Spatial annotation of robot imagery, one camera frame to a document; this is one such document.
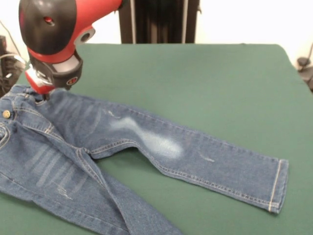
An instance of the metal button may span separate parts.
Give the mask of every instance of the metal button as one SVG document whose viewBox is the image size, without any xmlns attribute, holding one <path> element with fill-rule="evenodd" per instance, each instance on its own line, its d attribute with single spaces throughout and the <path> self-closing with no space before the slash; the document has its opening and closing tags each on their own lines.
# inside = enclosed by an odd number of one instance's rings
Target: metal button
<svg viewBox="0 0 313 235">
<path fill-rule="evenodd" d="M 3 113 L 2 113 L 3 117 L 5 119 L 9 119 L 11 117 L 11 113 L 9 110 L 5 110 Z"/>
</svg>

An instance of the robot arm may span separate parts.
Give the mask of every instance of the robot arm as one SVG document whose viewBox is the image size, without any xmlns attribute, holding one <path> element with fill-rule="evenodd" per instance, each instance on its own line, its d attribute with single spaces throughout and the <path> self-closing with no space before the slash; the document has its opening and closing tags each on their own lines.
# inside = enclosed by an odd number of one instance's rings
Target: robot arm
<svg viewBox="0 0 313 235">
<path fill-rule="evenodd" d="M 98 19 L 126 0 L 20 0 L 21 35 L 30 57 L 25 72 L 32 88 L 48 98 L 55 88 L 69 90 L 81 77 L 76 46 L 88 41 Z"/>
</svg>

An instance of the jeans pocket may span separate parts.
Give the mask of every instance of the jeans pocket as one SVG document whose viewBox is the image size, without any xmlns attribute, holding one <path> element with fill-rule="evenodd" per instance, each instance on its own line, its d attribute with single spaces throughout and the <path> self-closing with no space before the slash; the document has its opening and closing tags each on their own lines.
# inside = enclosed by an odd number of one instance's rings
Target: jeans pocket
<svg viewBox="0 0 313 235">
<path fill-rule="evenodd" d="M 8 143 L 10 139 L 10 131 L 4 123 L 0 123 L 0 149 Z"/>
</svg>

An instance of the blue jeans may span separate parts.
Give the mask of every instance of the blue jeans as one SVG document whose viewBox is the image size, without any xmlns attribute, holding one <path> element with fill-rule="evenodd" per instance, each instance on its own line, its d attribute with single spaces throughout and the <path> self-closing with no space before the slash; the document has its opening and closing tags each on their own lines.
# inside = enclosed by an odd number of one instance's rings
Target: blue jeans
<svg viewBox="0 0 313 235">
<path fill-rule="evenodd" d="M 179 235 L 94 160 L 135 147 L 164 175 L 269 212 L 284 203 L 288 161 L 263 156 L 145 110 L 27 86 L 0 99 L 0 190 L 104 235 Z"/>
</svg>

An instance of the black stand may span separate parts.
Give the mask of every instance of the black stand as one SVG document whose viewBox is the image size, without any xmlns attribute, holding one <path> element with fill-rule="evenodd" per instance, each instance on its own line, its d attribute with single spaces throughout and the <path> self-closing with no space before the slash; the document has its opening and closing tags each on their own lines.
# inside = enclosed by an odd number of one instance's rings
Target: black stand
<svg viewBox="0 0 313 235">
<path fill-rule="evenodd" d="M 122 43 L 194 43 L 199 2 L 129 0 L 119 11 Z"/>
</svg>

